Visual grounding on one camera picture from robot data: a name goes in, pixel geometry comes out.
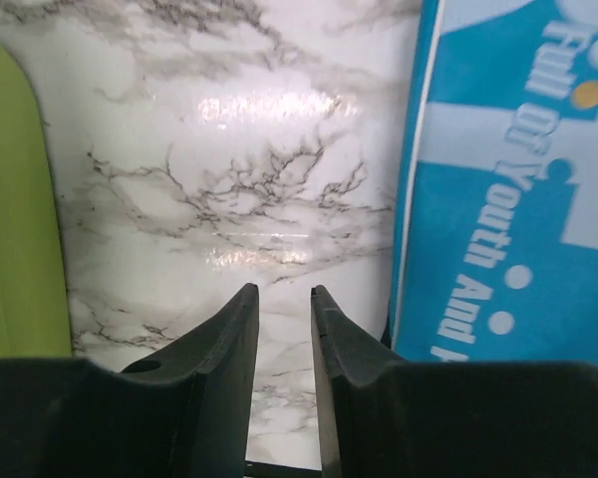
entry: green object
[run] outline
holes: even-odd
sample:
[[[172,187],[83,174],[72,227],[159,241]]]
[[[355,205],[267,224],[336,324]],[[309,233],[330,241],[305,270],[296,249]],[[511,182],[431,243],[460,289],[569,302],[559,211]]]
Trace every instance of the green object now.
[[[71,354],[64,268],[38,106],[0,47],[0,358]]]

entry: white marble tabletop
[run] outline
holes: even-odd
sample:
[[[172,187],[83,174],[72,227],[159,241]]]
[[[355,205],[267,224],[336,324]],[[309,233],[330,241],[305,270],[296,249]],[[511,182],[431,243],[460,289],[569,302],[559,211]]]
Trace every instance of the white marble tabletop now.
[[[248,459],[320,467],[310,289],[381,333],[420,2],[0,0],[77,354],[121,369],[254,282]]]

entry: orange dot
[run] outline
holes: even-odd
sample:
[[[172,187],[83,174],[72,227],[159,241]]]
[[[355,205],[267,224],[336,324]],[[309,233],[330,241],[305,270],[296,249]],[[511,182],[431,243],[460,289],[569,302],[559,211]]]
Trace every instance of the orange dot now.
[[[598,82],[591,81],[578,85],[571,96],[571,103],[579,110],[589,110],[598,106]]]

